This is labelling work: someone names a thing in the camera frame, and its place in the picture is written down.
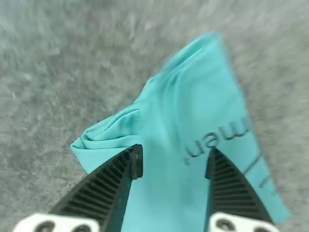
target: black lettering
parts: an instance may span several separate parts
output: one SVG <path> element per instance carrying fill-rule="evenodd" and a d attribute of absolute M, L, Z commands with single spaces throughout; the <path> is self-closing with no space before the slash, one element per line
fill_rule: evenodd
<path fill-rule="evenodd" d="M 208 148 L 215 147 L 219 143 L 218 136 L 213 132 L 206 134 L 204 136 L 203 140 L 205 140 L 205 146 L 208 147 Z"/>
<path fill-rule="evenodd" d="M 224 128 L 223 127 L 219 127 L 219 131 L 221 132 L 222 136 L 224 137 L 225 140 L 232 140 L 234 139 L 235 137 L 242 137 L 244 136 L 247 132 L 249 132 L 249 129 L 248 129 L 248 126 L 247 126 L 247 122 L 246 122 L 246 118 L 242 117 L 241 118 L 241 121 L 243 123 L 243 126 L 244 126 L 244 132 L 243 133 L 238 133 L 237 131 L 237 127 L 235 126 L 234 122 L 230 122 L 230 127 L 231 127 L 231 130 L 232 130 L 232 136 L 228 137 L 224 131 Z"/>
<path fill-rule="evenodd" d="M 186 151 L 188 152 L 189 156 L 195 158 L 195 157 L 199 157 L 201 154 L 204 154 L 205 151 L 203 150 L 202 146 L 201 146 L 201 143 L 199 141 L 195 141 L 196 145 L 197 145 L 197 148 L 198 148 L 198 152 L 196 155 L 193 154 L 192 151 L 189 150 L 188 147 L 186 147 Z"/>

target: teal cloth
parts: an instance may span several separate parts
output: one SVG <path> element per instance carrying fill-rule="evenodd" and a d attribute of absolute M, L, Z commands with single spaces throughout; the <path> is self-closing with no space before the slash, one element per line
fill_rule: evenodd
<path fill-rule="evenodd" d="M 133 144 L 143 146 L 144 175 L 132 182 L 122 232 L 202 232 L 213 146 L 245 173 L 275 223 L 289 216 L 216 32 L 183 48 L 132 105 L 86 129 L 71 148 L 90 173 Z"/>

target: teal t-shirt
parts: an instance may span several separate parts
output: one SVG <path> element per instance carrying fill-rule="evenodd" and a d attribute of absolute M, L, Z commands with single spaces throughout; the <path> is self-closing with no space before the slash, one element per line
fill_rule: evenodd
<path fill-rule="evenodd" d="M 289 216 L 218 33 L 179 51 L 132 105 L 86 129 L 71 148 L 90 173 L 134 144 L 143 146 L 144 174 L 132 182 L 122 232 L 204 231 L 213 146 L 245 174 L 274 222 Z"/>

